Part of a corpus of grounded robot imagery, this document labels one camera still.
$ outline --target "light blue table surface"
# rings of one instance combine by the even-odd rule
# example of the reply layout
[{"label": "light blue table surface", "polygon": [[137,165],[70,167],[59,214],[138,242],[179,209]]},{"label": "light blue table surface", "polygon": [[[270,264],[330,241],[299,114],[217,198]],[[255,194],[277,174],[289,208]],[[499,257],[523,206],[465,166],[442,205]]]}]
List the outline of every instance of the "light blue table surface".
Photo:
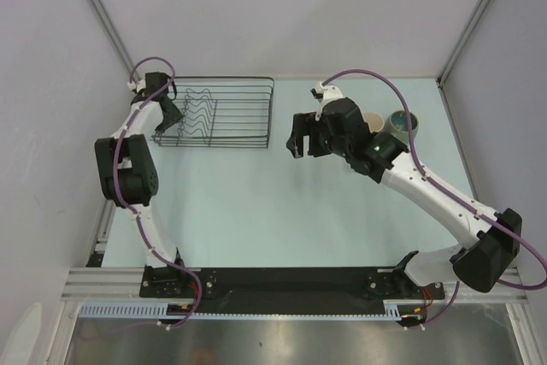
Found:
[{"label": "light blue table surface", "polygon": [[[264,149],[162,148],[149,142],[160,177],[164,225],[188,267],[395,265],[412,250],[456,243],[402,195],[353,172],[337,156],[292,158],[292,115],[317,109],[316,81],[277,81],[272,136]],[[471,195],[434,79],[394,83],[420,120],[421,160]],[[373,79],[337,81],[345,96],[386,119],[401,108]],[[143,267],[137,228],[116,210],[104,267]]]}]

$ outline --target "wire dish rack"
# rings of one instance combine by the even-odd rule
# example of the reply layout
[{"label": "wire dish rack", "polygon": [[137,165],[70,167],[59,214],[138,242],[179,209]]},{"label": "wire dish rack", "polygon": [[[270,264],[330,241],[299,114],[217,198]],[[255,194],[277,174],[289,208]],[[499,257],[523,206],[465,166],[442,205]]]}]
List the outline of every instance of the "wire dish rack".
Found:
[{"label": "wire dish rack", "polygon": [[162,147],[266,149],[272,126],[274,79],[177,77],[168,96],[182,120],[153,140]]}]

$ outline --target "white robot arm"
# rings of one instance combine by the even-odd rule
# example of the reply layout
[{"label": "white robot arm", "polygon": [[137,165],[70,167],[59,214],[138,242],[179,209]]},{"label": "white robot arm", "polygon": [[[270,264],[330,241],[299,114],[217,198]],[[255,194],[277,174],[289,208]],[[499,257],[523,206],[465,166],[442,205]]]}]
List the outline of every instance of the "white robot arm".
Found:
[{"label": "white robot arm", "polygon": [[[417,286],[461,280],[477,291],[488,292],[513,261],[519,244],[480,218],[486,216],[521,233],[521,217],[511,209],[502,214],[465,196],[430,170],[423,175],[407,146],[387,132],[370,132],[359,107],[335,86],[318,84],[312,94],[320,101],[316,112],[296,114],[287,148],[295,158],[303,156],[303,137],[309,136],[310,156],[336,154],[359,174],[367,175],[419,205],[440,222],[457,245],[434,252],[412,252],[397,269]],[[477,210],[468,209],[441,193],[433,178]]]},{"label": "white robot arm", "polygon": [[[146,74],[146,81],[141,82],[138,95],[133,99],[129,116],[122,126],[109,138],[100,138],[95,143],[97,165],[101,178],[103,195],[114,200],[118,207],[125,209],[128,218],[135,220],[139,215],[145,237],[154,245],[154,251],[169,262],[176,262],[178,251],[168,237],[162,224],[162,218],[154,204],[154,196],[159,188],[156,167],[150,155],[147,141],[157,130],[164,131],[176,123],[182,114],[168,99],[167,91],[141,108],[141,103],[165,85],[166,74]],[[120,189],[137,214],[124,207],[115,193],[113,179],[114,149],[117,139],[125,130],[121,146],[121,163],[118,165]],[[165,267],[165,263],[153,256],[151,250],[146,250],[146,265],[153,268]]]}]

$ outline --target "purple cable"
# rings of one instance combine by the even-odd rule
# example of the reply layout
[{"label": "purple cable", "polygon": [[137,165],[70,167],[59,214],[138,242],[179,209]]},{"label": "purple cable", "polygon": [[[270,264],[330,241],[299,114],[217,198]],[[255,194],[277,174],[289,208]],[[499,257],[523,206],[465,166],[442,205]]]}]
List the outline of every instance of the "purple cable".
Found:
[{"label": "purple cable", "polygon": [[[448,312],[449,308],[452,306],[452,304],[456,300],[456,297],[458,296],[459,291],[460,291],[460,281],[457,281],[456,286],[454,287],[454,292],[452,293],[452,297],[450,298],[450,301],[444,306],[444,308],[441,310],[441,312],[436,314],[432,319],[425,320],[421,325],[423,326],[423,325],[433,324],[439,318],[444,316],[444,314],[446,314]],[[420,328],[420,325],[414,325],[413,327],[409,327],[409,328],[410,329],[418,329],[418,328]]]},{"label": "purple cable", "polygon": [[133,75],[137,71],[137,68],[140,65],[142,65],[143,63],[148,62],[150,60],[159,60],[160,62],[166,63],[169,66],[169,68],[171,69],[171,77],[169,78],[168,82],[165,85],[163,85],[156,92],[154,92],[150,96],[148,96],[148,98],[146,98],[138,106],[138,109],[133,112],[133,114],[131,115],[131,117],[127,121],[125,127],[122,129],[122,131],[120,133],[120,137],[118,137],[118,141],[116,142],[116,146],[115,146],[115,150],[114,150],[114,189],[115,189],[115,193],[116,193],[116,196],[118,197],[118,201],[120,202],[120,204],[123,205],[124,207],[126,207],[127,209],[129,209],[131,212],[133,212],[136,215],[135,220],[137,222],[138,232],[140,233],[140,236],[142,237],[142,239],[144,241],[144,244],[146,245],[146,249],[149,250],[152,253],[153,256],[155,256],[158,260],[160,260],[164,264],[168,265],[169,267],[179,269],[183,273],[189,274],[196,281],[196,284],[197,284],[196,301],[192,305],[190,311],[186,314],[185,318],[183,318],[182,320],[174,323],[171,327],[169,327],[169,329],[176,329],[176,328],[182,326],[188,320],[188,318],[190,318],[190,316],[194,312],[196,312],[197,306],[199,305],[199,303],[202,300],[202,284],[201,284],[201,281],[197,277],[196,273],[194,273],[190,269],[188,269],[186,267],[183,267],[179,264],[175,264],[173,262],[170,262],[169,260],[165,259],[163,256],[161,256],[156,251],[155,247],[150,243],[150,241],[146,237],[146,233],[144,232],[144,228],[143,228],[143,222],[140,219],[140,216],[139,216],[139,213],[138,213],[137,209],[135,209],[131,204],[127,203],[125,198],[121,195],[120,176],[118,175],[118,163],[119,163],[119,160],[120,160],[121,143],[122,143],[124,137],[127,134],[127,130],[129,129],[131,124],[137,118],[138,114],[140,113],[140,110],[143,109],[144,106],[146,106],[146,104],[148,104],[150,101],[152,101],[152,99],[154,99],[156,96],[158,96],[159,94],[164,92],[169,87],[169,85],[174,82],[175,72],[174,72],[173,65],[170,62],[168,62],[166,59],[164,59],[163,57],[157,57],[157,56],[146,57],[145,59],[138,62],[135,65],[135,67],[132,69],[131,74],[129,75],[129,81],[134,81],[133,80]]},{"label": "purple cable", "polygon": [[[420,160],[418,159],[418,154],[416,153],[415,148],[415,138],[414,134],[412,133],[412,120],[410,117],[410,110],[409,106],[407,105],[407,102],[404,100],[403,94],[395,87],[393,83],[391,83],[387,78],[382,76],[381,74],[377,74],[375,72],[371,72],[370,70],[363,70],[360,68],[354,68],[351,70],[344,70],[343,72],[340,72],[338,74],[334,74],[329,79],[325,80],[323,82],[323,85],[328,85],[332,81],[345,76],[346,74],[367,74],[369,76],[373,76],[376,79],[379,79],[386,83],[394,92],[397,94],[397,97],[399,97],[399,100],[401,101],[401,104],[403,105],[404,114],[406,116],[407,120],[407,128],[409,129],[409,146],[410,146],[410,155],[412,156],[412,160],[414,161],[414,164],[416,168],[420,171],[420,174],[426,178],[427,181],[429,181],[435,188],[437,188],[439,191],[441,191],[445,196],[451,198],[452,200],[456,201],[458,204],[460,204],[463,208],[467,209],[470,213],[473,213],[474,215],[478,214],[478,210],[472,206],[471,204],[466,203],[463,199],[459,198],[456,194],[454,194],[452,191],[448,190],[443,185],[439,184],[435,179],[426,176],[426,170],[423,168],[423,166],[420,163]],[[520,243],[524,248],[526,248],[528,251],[532,253],[533,256],[536,257],[536,259],[541,263],[543,266],[546,274],[547,274],[547,261],[539,252],[525,239],[523,239],[521,236],[513,233],[508,228],[502,226],[497,221],[494,221],[492,218],[487,217],[486,215],[479,215],[480,219],[483,221],[486,221],[491,226],[497,228],[502,233],[509,235],[512,239]],[[535,290],[541,290],[547,286],[547,277],[545,280],[539,284],[535,284],[533,286],[524,286],[521,284],[513,284],[511,282],[507,282],[505,280],[498,280],[499,284],[502,284],[504,286],[510,286],[511,288],[516,288],[517,290],[524,290],[524,291],[535,291]]]}]

